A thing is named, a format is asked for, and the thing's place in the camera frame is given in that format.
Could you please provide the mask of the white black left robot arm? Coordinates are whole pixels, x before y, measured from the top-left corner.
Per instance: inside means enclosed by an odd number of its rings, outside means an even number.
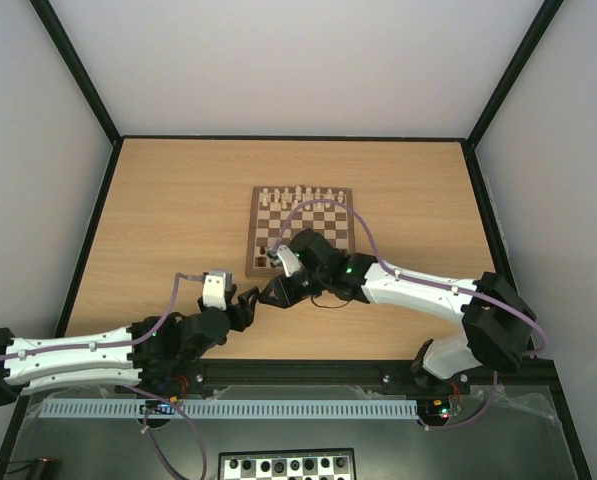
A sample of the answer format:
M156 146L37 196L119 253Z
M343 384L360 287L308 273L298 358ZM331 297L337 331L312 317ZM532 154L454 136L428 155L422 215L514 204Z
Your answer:
M224 310L202 305L196 314L171 312L97 335L25 339L0 328L0 406L20 396L84 385L143 386L159 392L178 369L222 346L230 331L254 320L259 289L238 295Z

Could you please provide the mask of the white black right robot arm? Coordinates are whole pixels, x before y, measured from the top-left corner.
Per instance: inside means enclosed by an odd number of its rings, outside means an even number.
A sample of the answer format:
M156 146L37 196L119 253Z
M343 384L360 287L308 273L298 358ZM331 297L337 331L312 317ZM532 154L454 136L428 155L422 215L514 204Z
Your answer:
M410 375L425 391L480 366L513 374L528 354L536 316L496 273L443 279L401 269L376 255L337 249L312 229L265 254L282 271L260 294L263 304L287 309L328 292L345 302L404 307L458 326L455 334L429 339L418 350Z

